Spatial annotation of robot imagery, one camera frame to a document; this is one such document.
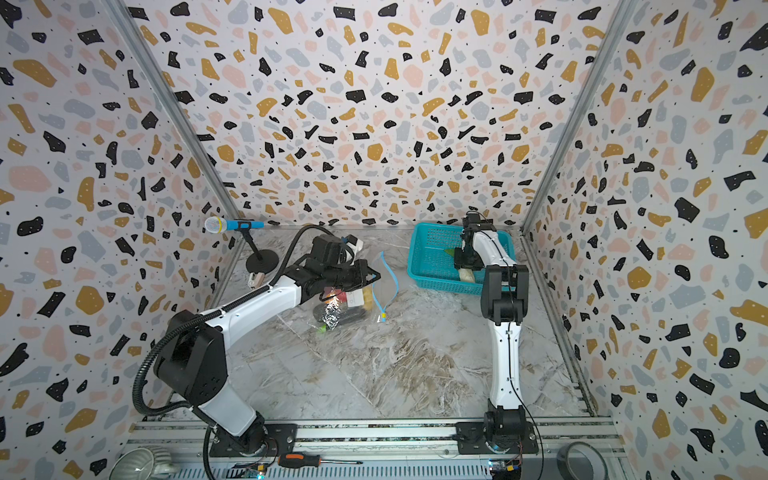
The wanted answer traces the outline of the dark eggplant toy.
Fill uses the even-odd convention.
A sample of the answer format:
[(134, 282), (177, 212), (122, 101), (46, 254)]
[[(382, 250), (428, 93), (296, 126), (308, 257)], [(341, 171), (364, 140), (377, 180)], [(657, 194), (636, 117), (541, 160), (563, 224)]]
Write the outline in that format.
[(334, 330), (365, 320), (369, 311), (362, 306), (348, 307), (346, 304), (321, 304), (312, 310), (313, 318), (323, 331)]

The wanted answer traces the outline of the clear zip top bag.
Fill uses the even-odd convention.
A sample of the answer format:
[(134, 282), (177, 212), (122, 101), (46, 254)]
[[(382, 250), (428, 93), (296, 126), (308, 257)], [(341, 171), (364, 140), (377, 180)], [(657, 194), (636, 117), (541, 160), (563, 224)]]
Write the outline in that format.
[[(406, 273), (408, 252), (404, 242), (365, 241), (361, 257), (381, 274), (372, 287), (376, 306), (365, 320), (323, 331), (312, 310), (324, 302), (309, 303), (280, 317), (280, 325), (293, 335), (295, 344), (287, 350), (290, 365), (331, 366), (340, 371), (361, 369), (378, 373), (397, 365), (429, 346), (426, 302)], [(347, 294), (348, 307), (362, 306), (362, 290)]]

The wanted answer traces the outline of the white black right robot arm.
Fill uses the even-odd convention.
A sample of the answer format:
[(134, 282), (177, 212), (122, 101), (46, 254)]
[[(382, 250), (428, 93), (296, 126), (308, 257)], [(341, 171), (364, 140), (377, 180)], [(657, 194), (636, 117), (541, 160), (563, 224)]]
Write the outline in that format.
[(529, 303), (529, 270), (509, 254), (492, 220), (477, 211), (462, 219), (454, 266), (482, 272), (482, 316), (492, 339), (492, 382), (483, 435), (488, 448), (505, 452), (527, 436), (527, 408), (520, 388), (519, 343)]

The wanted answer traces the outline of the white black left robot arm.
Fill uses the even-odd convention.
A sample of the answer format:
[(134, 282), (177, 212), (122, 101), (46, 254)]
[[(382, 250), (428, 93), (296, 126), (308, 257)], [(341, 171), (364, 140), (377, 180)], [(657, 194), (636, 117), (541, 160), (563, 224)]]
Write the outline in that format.
[(380, 273), (360, 258), (362, 247), (354, 235), (338, 237), (322, 229), (309, 252), (296, 260), (284, 259), (268, 283), (205, 313), (177, 313), (140, 367), (135, 408), (145, 416), (158, 415), (144, 404), (139, 384), (153, 372), (181, 398), (170, 410), (189, 409), (218, 438), (234, 441), (245, 452), (255, 451), (266, 438), (265, 421), (230, 378), (230, 349), (266, 321), (313, 298), (354, 292), (379, 280)]

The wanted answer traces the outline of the white radish toy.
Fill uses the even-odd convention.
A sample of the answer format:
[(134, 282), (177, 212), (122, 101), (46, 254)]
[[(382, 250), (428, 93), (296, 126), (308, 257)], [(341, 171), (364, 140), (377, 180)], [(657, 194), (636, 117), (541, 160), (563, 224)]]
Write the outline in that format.
[(462, 282), (466, 282), (466, 283), (475, 283), (476, 282), (475, 274), (474, 274), (474, 272), (472, 270), (470, 270), (470, 269), (459, 269), (458, 273), (459, 273), (459, 278), (460, 278), (460, 280)]

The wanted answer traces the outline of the teal plastic basket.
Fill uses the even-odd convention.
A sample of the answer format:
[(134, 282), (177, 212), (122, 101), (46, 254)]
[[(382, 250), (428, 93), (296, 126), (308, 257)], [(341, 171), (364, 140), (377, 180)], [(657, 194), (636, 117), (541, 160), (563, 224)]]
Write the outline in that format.
[(408, 275), (418, 287), (480, 296), (485, 270), (472, 271), (474, 281), (461, 279), (454, 265), (454, 250), (463, 246), (460, 225), (418, 224), (411, 238)]

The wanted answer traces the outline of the black microphone stand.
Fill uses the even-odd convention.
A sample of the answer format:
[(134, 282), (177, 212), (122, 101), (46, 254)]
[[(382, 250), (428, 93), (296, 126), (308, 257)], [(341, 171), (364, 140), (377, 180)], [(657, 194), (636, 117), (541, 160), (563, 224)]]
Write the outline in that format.
[(241, 233), (241, 236), (252, 251), (251, 255), (246, 260), (246, 270), (249, 273), (268, 274), (274, 271), (278, 266), (279, 256), (277, 253), (269, 249), (259, 249), (252, 237), (252, 230), (259, 230), (263, 228), (263, 222), (253, 220), (237, 220), (237, 231)]

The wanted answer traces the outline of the pink white small device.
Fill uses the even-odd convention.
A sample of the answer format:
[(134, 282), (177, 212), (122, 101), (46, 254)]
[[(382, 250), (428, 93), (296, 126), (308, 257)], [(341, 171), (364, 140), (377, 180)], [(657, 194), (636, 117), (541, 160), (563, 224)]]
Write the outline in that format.
[(247, 285), (251, 290), (257, 290), (265, 281), (265, 274), (263, 272), (250, 273), (248, 275)]

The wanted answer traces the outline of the blue microphone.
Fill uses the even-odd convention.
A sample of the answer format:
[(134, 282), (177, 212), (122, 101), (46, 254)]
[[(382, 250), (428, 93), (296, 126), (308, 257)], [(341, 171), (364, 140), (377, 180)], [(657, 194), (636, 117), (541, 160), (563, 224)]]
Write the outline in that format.
[(223, 217), (209, 217), (204, 222), (204, 228), (207, 232), (213, 234), (223, 233), (225, 231), (249, 231), (253, 229), (262, 229), (265, 226), (263, 222), (247, 219), (225, 219)]

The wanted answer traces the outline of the grey tape roll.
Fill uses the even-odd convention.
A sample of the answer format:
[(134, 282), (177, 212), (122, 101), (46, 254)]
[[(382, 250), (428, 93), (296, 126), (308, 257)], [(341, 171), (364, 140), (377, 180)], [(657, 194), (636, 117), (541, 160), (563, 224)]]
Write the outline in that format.
[(590, 444), (573, 442), (561, 447), (557, 469), (564, 480), (608, 480), (608, 465), (603, 455)]

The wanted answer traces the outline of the silver metal lamp shade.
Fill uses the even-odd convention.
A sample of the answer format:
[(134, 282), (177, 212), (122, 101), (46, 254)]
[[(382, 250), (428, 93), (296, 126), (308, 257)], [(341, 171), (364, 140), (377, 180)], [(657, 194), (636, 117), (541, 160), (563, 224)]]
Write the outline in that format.
[(171, 453), (162, 447), (140, 447), (123, 454), (113, 465), (109, 480), (167, 479), (180, 471)]

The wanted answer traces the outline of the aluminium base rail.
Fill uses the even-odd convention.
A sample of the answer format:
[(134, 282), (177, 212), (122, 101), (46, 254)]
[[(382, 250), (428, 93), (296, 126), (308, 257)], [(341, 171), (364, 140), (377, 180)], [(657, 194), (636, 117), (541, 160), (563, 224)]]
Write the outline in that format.
[[(539, 417), (533, 436), (538, 451), (523, 457), (525, 479), (557, 479), (557, 453), (583, 442), (606, 460), (611, 479), (634, 474), (614, 422), (606, 417)], [(476, 450), (463, 455), (455, 419), (290, 420), (284, 446), (316, 454), (327, 462), (301, 470), (269, 467), (269, 479), (485, 479), (497, 456)], [(180, 477), (202, 478), (201, 421), (143, 421), (130, 433), (126, 449), (164, 447), (180, 464)]]

